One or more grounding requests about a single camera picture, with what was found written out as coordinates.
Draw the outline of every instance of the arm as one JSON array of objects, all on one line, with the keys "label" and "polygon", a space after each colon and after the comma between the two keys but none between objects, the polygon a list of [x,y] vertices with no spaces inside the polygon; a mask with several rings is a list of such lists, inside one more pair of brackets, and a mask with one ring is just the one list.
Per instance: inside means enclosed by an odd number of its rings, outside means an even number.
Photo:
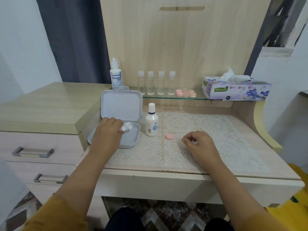
[{"label": "arm", "polygon": [[213,139],[206,132],[190,132],[182,138],[182,141],[195,160],[211,175],[235,230],[240,230],[243,224],[253,216],[264,217],[266,220],[266,222],[259,220],[257,223],[257,228],[260,230],[269,230],[266,229],[268,221],[275,230],[286,230],[249,194],[225,166]]},{"label": "arm", "polygon": [[103,118],[97,126],[88,155],[55,195],[25,223],[26,230],[86,230],[84,222],[100,174],[118,149],[123,122]]}]

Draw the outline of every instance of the pink round object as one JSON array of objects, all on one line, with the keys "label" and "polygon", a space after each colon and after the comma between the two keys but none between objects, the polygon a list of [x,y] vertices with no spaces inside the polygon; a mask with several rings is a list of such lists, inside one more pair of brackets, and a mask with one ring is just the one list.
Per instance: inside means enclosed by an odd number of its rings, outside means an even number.
[{"label": "pink round object", "polygon": [[173,140],[174,139],[174,135],[173,134],[166,134],[166,139]]}]

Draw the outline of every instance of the yellow shirt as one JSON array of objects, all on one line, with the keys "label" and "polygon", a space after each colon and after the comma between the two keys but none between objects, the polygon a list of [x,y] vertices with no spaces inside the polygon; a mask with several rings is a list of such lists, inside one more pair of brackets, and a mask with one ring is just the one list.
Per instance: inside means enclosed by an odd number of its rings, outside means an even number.
[{"label": "yellow shirt", "polygon": [[[57,195],[52,196],[32,218],[25,222],[22,231],[87,231],[87,222]],[[240,231],[286,230],[272,216],[257,214],[248,218]]]}]

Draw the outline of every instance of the case lid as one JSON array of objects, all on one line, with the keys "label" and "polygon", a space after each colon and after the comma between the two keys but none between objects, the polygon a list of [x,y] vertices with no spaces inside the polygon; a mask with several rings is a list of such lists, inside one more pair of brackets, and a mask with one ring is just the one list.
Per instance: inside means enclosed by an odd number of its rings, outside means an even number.
[{"label": "case lid", "polygon": [[114,117],[122,121],[138,121],[142,115],[142,94],[129,87],[116,86],[102,93],[101,117]]}]

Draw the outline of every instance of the metal handle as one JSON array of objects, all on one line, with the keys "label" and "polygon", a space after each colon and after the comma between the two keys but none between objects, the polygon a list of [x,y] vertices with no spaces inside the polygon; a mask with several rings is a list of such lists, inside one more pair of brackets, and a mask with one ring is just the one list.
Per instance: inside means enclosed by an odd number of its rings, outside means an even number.
[{"label": "metal handle", "polygon": [[40,157],[40,158],[49,158],[55,150],[52,148],[46,154],[37,154],[37,153],[22,153],[23,147],[18,147],[15,151],[12,152],[13,156],[27,156],[27,157]]},{"label": "metal handle", "polygon": [[129,87],[126,86],[115,86],[113,89],[115,91],[130,91]]},{"label": "metal handle", "polygon": [[[58,180],[48,180],[48,179],[40,179],[41,176],[44,177],[63,177],[62,181],[58,181]],[[39,173],[34,179],[34,182],[44,182],[44,183],[56,183],[56,184],[63,184],[65,182],[65,180],[68,179],[68,175],[65,176],[54,176],[54,175],[43,175],[41,173]]]}]

